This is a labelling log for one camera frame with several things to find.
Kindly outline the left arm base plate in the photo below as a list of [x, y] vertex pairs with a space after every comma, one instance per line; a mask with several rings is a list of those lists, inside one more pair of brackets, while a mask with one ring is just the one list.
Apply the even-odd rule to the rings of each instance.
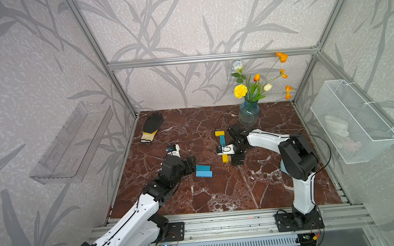
[[185, 222], [169, 222], [167, 225], [163, 226], [155, 243], [162, 242], [178, 242], [184, 240], [185, 238]]

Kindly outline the teal long block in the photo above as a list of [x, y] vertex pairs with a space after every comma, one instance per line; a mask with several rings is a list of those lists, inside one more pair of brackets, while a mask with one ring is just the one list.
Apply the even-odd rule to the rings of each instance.
[[206, 165], [197, 165], [196, 166], [196, 171], [207, 172], [207, 171], [210, 171], [210, 170], [211, 170], [210, 166], [206, 166]]

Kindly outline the light blue long block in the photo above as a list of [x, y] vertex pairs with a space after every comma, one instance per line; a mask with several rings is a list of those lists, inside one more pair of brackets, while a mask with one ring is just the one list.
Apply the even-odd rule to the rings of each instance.
[[213, 177], [212, 171], [196, 171], [196, 176], [200, 178]]

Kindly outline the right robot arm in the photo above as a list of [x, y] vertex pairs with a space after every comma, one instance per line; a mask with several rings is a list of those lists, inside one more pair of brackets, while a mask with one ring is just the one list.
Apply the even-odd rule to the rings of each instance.
[[281, 155], [281, 168], [293, 180], [294, 199], [291, 212], [278, 209], [275, 214], [279, 232], [325, 228], [314, 202], [314, 180], [319, 158], [304, 135], [279, 135], [259, 129], [248, 132], [238, 124], [229, 127], [227, 132], [233, 141], [222, 151], [232, 155], [233, 165], [244, 163], [245, 151], [249, 148], [260, 147]]

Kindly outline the long yellow block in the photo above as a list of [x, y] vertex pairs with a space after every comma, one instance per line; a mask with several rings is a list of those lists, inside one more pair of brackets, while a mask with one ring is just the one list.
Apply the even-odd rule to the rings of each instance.
[[228, 162], [229, 162], [229, 157], [228, 157], [227, 154], [224, 154], [224, 155], [222, 156], [222, 159], [223, 159], [223, 162], [224, 162], [224, 163], [228, 163]]

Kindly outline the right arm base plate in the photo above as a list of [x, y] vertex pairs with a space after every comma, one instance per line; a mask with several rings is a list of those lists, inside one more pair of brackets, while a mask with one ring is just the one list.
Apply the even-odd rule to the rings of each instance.
[[321, 214], [313, 209], [308, 214], [300, 212], [280, 212], [275, 215], [275, 224], [279, 232], [298, 232], [310, 230], [322, 230], [325, 228]]

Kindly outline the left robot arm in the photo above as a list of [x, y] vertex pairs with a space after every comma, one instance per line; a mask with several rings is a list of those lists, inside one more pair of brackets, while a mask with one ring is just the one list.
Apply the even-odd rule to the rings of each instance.
[[196, 171], [194, 156], [168, 154], [158, 175], [142, 190], [130, 210], [93, 244], [81, 246], [148, 246], [165, 239], [169, 221], [158, 210], [172, 197], [185, 176]]

